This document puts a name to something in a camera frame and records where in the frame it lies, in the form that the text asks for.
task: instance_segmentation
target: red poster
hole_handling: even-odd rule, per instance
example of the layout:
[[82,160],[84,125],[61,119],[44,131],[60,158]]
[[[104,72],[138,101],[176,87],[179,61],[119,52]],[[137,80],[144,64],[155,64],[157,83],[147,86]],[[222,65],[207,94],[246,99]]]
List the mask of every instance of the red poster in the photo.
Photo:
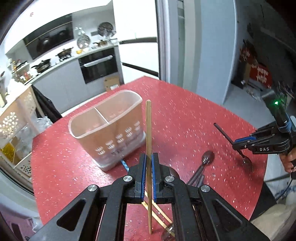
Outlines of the red poster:
[[272,86],[272,77],[267,67],[259,64],[258,66],[252,65],[250,71],[250,78],[257,80],[264,84],[267,88]]

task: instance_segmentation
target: blue strap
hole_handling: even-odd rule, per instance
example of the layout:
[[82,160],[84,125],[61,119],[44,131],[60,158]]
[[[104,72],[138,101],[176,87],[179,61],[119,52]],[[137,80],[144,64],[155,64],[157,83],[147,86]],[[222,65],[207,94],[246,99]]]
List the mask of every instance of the blue strap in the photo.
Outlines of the blue strap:
[[128,165],[126,164],[126,162],[124,160],[121,160],[121,164],[124,166],[124,168],[126,169],[126,171],[128,172],[129,171],[129,167]]
[[288,123],[283,127],[278,127],[278,129],[279,129],[279,131],[281,133],[287,133],[287,132],[289,133],[289,132],[291,132],[292,121],[291,121],[290,117],[287,115],[287,113],[286,113],[286,116],[287,116],[287,119],[288,119]]

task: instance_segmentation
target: wok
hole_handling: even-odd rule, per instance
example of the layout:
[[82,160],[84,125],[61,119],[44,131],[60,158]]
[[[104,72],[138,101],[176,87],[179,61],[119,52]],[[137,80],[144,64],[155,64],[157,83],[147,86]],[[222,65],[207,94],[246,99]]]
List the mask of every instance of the wok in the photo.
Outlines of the wok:
[[63,49],[62,52],[58,53],[56,56],[58,56],[59,58],[61,58],[64,55],[70,54],[72,52],[72,48],[68,48],[68,49]]
[[38,65],[34,65],[33,67],[31,68],[35,68],[37,70],[38,73],[42,73],[44,72],[46,69],[48,69],[50,67],[50,58],[49,59],[46,59],[46,60],[42,60],[40,62],[40,64]]

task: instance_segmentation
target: oven handle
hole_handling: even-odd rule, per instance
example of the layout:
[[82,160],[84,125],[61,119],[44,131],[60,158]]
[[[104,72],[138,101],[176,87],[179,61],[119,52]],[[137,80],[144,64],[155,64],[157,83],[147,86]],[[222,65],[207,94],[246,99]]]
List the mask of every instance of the oven handle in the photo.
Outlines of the oven handle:
[[92,61],[92,62],[86,63],[86,64],[84,64],[83,66],[84,66],[84,67],[91,67],[91,66],[94,66],[94,65],[96,65],[96,64],[103,63],[103,62],[105,62],[105,61],[111,60],[112,58],[113,58],[113,56],[112,56],[112,55],[109,55],[109,56],[107,56],[107,57],[100,58],[100,59],[97,59],[97,60],[95,60],[95,61]]

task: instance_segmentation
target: plastic bag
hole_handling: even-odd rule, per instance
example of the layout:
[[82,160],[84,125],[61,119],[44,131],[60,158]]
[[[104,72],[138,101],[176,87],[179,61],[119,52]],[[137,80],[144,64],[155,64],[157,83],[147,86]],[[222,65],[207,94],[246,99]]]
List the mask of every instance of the plastic bag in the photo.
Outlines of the plastic bag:
[[[39,133],[45,131],[48,127],[52,125],[51,120],[45,116],[43,118],[35,118],[32,120],[34,126],[38,129]],[[19,142],[15,146],[16,155],[23,159],[32,151],[33,138],[36,136],[35,132],[31,130],[31,128],[26,125],[22,128],[17,134]]]

